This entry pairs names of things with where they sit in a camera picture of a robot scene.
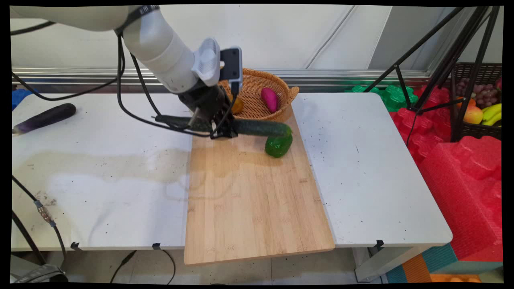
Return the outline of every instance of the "floor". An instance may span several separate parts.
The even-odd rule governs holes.
[[[121,260],[130,251],[70,251],[66,276],[70,282],[109,283]],[[230,262],[185,266],[183,250],[168,251],[175,260],[176,274],[171,284],[221,283],[227,285],[315,285],[357,284],[352,250],[333,251]],[[47,261],[60,264],[60,252],[51,252]],[[166,284],[173,274],[170,258],[158,250],[137,251],[116,275],[114,283]],[[387,283],[386,276],[382,282]],[[380,284],[380,278],[371,284]]]

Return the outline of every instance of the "table leg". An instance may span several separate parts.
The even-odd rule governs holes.
[[[368,249],[352,248],[356,260],[355,265],[357,266],[355,269],[357,282],[371,282],[378,278],[378,276],[402,265],[430,247],[385,247],[365,261],[363,260],[363,256],[365,256],[364,250],[367,253]]]

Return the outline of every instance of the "eggplant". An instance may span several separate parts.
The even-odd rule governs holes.
[[[59,122],[74,115],[77,108],[71,103],[64,103],[18,123],[12,129],[13,134],[23,134]]]

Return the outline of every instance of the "cable connector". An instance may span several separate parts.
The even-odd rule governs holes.
[[[56,223],[52,220],[52,216],[50,216],[50,213],[45,208],[45,206],[43,206],[39,200],[34,201],[34,204],[38,208],[38,213],[41,215],[41,217],[43,217],[45,222],[50,224],[51,227],[55,227]]]

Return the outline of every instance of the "wicker basket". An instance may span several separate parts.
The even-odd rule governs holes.
[[[455,76],[455,82],[458,83],[463,77],[469,78],[471,71],[473,70],[474,63],[461,62],[457,63],[453,68],[453,75]],[[502,77],[502,64],[501,63],[482,63],[479,72],[476,76],[475,83],[477,84],[494,84],[494,82]],[[452,87],[452,100],[455,99],[455,87]],[[452,112],[452,120],[456,122],[458,115],[458,108],[456,105],[450,110]],[[481,138],[485,135],[492,136],[499,140],[502,139],[502,128],[493,127],[490,125],[472,124],[463,122],[462,130],[452,132],[452,139],[459,141],[464,136],[469,135],[476,138]]]
[[[227,94],[232,91],[228,81],[220,81]],[[278,110],[271,113],[261,98],[263,88],[272,89],[278,97]],[[243,68],[243,89],[237,95],[243,101],[243,111],[234,115],[239,119],[276,120],[284,110],[291,105],[300,89],[295,86],[291,89],[278,76],[263,71]]]

